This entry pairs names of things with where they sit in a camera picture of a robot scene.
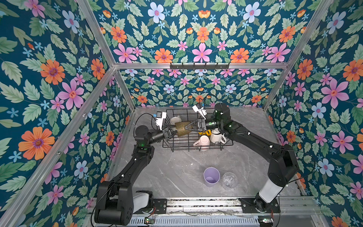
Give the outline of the black hook rail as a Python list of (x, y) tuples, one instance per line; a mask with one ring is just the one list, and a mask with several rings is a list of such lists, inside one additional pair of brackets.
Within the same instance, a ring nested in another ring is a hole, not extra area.
[(229, 69), (229, 63), (171, 63), (171, 70), (225, 70)]

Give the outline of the clear glass cup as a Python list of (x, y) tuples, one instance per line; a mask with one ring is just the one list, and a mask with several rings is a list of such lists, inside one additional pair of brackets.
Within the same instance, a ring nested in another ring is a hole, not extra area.
[(234, 173), (226, 172), (222, 176), (222, 183), (226, 189), (233, 189), (238, 185), (238, 178)]

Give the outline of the cream faceted mug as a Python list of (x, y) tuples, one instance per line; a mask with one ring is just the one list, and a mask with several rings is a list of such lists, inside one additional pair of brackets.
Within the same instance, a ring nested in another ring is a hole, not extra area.
[(211, 131), (211, 135), (209, 137), (210, 142), (212, 144), (216, 144), (216, 143), (222, 143), (222, 144), (226, 144), (227, 143), (227, 139), (225, 137), (224, 134), (222, 134), (218, 128), (213, 129)]

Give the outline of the white mug pink handle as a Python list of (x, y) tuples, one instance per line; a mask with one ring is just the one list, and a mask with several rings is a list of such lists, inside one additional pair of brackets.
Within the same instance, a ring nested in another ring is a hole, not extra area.
[(208, 150), (210, 146), (210, 139), (207, 135), (202, 135), (196, 142), (194, 142), (193, 146), (199, 147), (200, 150)]

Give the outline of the yellow mug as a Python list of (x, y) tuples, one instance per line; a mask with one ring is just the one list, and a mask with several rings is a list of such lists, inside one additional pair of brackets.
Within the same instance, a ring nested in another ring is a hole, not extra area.
[(206, 131), (203, 131), (203, 132), (199, 132), (199, 135), (200, 136), (203, 136), (203, 135), (210, 136), (211, 135), (211, 130), (206, 130)]

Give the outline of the white mug red inside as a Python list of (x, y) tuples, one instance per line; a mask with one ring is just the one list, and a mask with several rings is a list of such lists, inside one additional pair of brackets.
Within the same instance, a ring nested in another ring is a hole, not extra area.
[(182, 121), (180, 116), (174, 116), (170, 119), (171, 125), (175, 125), (176, 123), (180, 123)]

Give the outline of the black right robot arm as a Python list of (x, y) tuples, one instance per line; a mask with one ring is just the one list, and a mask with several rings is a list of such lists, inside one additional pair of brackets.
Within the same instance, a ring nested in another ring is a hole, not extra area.
[(232, 120), (230, 108), (226, 104), (216, 104), (211, 117), (207, 117), (201, 104), (195, 105), (193, 110), (202, 117), (184, 126), (186, 131), (218, 129), (229, 140), (247, 146), (269, 162), (268, 180), (256, 194), (253, 203), (258, 212), (269, 211), (277, 195), (300, 170), (293, 148), (288, 144), (270, 142), (251, 132), (242, 123)]

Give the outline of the lilac plastic cup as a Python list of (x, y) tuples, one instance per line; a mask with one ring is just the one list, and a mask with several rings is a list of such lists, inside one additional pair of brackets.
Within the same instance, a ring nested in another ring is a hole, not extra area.
[(203, 173), (203, 178), (207, 187), (213, 187), (220, 180), (220, 172), (214, 167), (208, 167)]

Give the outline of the olive green glass cup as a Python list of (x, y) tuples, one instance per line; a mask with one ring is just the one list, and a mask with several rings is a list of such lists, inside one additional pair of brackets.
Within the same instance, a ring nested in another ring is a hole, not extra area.
[(175, 123), (175, 128), (177, 130), (177, 136), (183, 137), (185, 135), (188, 135), (191, 133), (191, 130), (185, 129), (186, 126), (188, 126), (191, 122), (178, 122)]

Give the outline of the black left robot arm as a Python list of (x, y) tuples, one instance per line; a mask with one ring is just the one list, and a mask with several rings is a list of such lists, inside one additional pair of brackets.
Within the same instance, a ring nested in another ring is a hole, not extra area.
[(92, 212), (95, 223), (126, 226), (134, 213), (155, 210), (151, 191), (137, 191), (137, 195), (133, 196), (132, 188), (154, 156), (155, 147), (152, 144), (168, 141), (176, 134), (177, 130), (169, 127), (150, 130), (147, 126), (141, 125), (136, 128), (136, 144), (131, 160), (118, 175), (111, 180), (103, 181), (98, 187), (97, 201)]

